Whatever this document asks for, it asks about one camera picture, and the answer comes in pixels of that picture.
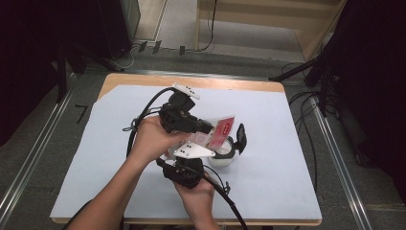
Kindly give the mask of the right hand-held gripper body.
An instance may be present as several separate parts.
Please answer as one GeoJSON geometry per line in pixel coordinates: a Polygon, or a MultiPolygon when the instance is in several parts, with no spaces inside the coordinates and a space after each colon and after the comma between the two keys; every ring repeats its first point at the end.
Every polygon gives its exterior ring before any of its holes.
{"type": "Polygon", "coordinates": [[[164,177],[188,189],[195,187],[204,175],[202,157],[215,153],[193,142],[186,142],[173,152],[175,162],[166,163],[162,158],[156,164],[163,169],[164,177]]]}

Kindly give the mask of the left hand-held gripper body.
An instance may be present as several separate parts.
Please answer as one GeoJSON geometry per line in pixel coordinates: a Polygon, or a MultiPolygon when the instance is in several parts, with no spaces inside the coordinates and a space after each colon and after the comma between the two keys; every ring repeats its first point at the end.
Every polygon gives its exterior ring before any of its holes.
{"type": "Polygon", "coordinates": [[[161,125],[164,130],[171,133],[175,130],[196,133],[201,129],[199,120],[190,114],[195,106],[192,97],[200,99],[190,87],[175,82],[170,90],[173,94],[164,103],[159,111],[161,125]]]}

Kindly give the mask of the white pouch with red label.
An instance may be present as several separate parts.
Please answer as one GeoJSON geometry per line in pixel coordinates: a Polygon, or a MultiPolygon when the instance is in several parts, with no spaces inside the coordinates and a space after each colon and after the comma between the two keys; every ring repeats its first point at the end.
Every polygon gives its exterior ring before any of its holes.
{"type": "Polygon", "coordinates": [[[213,126],[208,134],[197,131],[189,136],[188,140],[208,150],[218,151],[229,137],[235,122],[234,116],[209,119],[213,126]]]}

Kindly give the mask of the person's right hand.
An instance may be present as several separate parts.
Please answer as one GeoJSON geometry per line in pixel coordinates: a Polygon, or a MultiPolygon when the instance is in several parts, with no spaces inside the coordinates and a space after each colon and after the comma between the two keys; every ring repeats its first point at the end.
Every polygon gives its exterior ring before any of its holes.
{"type": "Polygon", "coordinates": [[[214,219],[212,214],[214,187],[209,182],[200,180],[191,189],[177,183],[173,185],[182,199],[185,211],[195,225],[209,223],[214,219]]]}

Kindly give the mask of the person's left hand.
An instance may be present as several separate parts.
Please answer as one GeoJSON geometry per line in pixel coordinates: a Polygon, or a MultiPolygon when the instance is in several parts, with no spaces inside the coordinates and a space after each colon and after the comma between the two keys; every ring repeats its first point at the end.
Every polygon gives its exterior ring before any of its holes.
{"type": "Polygon", "coordinates": [[[147,165],[159,158],[170,147],[184,142],[189,137],[185,132],[167,133],[158,116],[145,118],[139,125],[132,150],[127,161],[147,165]]]}

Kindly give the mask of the white table sheet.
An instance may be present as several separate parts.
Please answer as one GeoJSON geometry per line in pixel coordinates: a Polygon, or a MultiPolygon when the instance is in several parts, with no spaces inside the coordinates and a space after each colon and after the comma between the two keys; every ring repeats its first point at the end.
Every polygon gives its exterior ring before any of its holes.
{"type": "MultiPolygon", "coordinates": [[[[246,222],[320,222],[318,200],[282,92],[197,89],[192,115],[232,116],[244,126],[247,146],[218,169],[231,186],[229,196],[246,222]]],[[[79,148],[65,176],[51,217],[72,217],[111,179],[125,160],[127,127],[148,103],[160,106],[169,92],[162,86],[119,85],[93,106],[79,148]]]]}

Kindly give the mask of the grey cabinet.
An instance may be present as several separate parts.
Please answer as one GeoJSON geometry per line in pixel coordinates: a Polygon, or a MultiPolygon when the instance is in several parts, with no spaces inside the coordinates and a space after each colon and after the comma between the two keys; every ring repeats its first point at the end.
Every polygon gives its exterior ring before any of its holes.
{"type": "Polygon", "coordinates": [[[121,0],[124,22],[127,27],[129,38],[133,40],[138,30],[141,12],[138,0],[121,0]]]}

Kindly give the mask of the black metal stand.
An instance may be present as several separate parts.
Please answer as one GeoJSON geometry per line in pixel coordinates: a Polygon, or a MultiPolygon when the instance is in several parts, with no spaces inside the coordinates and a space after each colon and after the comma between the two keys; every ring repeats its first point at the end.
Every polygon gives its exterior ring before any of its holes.
{"type": "Polygon", "coordinates": [[[317,82],[321,83],[319,94],[319,108],[323,116],[327,116],[327,92],[328,84],[333,79],[333,68],[331,64],[331,53],[329,48],[325,48],[317,57],[302,63],[292,70],[282,73],[277,77],[270,77],[270,81],[281,82],[293,77],[294,75],[309,70],[304,78],[307,87],[313,87],[317,82]]]}
{"type": "Polygon", "coordinates": [[[60,41],[57,48],[57,86],[58,94],[56,102],[59,104],[62,99],[67,95],[67,75],[66,63],[69,63],[75,73],[83,73],[86,65],[82,60],[82,56],[87,56],[98,64],[104,66],[106,69],[113,72],[122,72],[123,67],[113,65],[105,58],[98,56],[96,53],[91,52],[84,46],[74,43],[72,41],[60,41]]]}

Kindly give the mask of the wooden shelf unit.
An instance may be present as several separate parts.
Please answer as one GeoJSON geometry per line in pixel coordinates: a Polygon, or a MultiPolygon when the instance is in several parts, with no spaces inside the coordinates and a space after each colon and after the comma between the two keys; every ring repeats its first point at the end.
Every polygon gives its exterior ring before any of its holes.
{"type": "Polygon", "coordinates": [[[196,0],[195,44],[202,19],[286,28],[294,31],[305,60],[318,54],[335,29],[347,0],[196,0]]]}

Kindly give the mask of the black curtain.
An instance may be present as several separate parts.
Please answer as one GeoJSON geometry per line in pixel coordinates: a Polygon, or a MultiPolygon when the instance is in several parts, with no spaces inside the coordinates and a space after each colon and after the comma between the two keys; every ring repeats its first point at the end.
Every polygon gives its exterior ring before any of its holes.
{"type": "Polygon", "coordinates": [[[351,141],[406,205],[406,0],[347,0],[336,30],[331,57],[351,141]]]}
{"type": "Polygon", "coordinates": [[[117,58],[131,47],[121,0],[0,0],[0,147],[57,87],[57,48],[117,58]]]}

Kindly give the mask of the metal floor rail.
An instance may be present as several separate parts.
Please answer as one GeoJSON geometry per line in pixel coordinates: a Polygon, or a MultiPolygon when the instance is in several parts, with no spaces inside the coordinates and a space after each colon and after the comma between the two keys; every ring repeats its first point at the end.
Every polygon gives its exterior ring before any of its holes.
{"type": "Polygon", "coordinates": [[[315,117],[317,119],[320,130],[323,133],[335,171],[337,172],[337,175],[339,177],[341,186],[345,193],[358,230],[373,230],[370,219],[366,212],[366,208],[352,181],[350,171],[347,168],[345,160],[332,133],[328,119],[327,117],[323,116],[318,106],[319,100],[315,96],[313,96],[310,99],[310,103],[314,107],[315,117]]]}
{"type": "Polygon", "coordinates": [[[71,87],[66,95],[57,103],[52,110],[52,113],[48,117],[44,127],[39,132],[33,146],[31,147],[28,156],[23,162],[18,174],[12,181],[10,187],[7,189],[5,195],[0,201],[0,229],[3,229],[6,225],[11,213],[21,197],[33,171],[45,150],[53,132],[58,125],[58,122],[67,106],[71,100],[74,87],[71,87]]]}

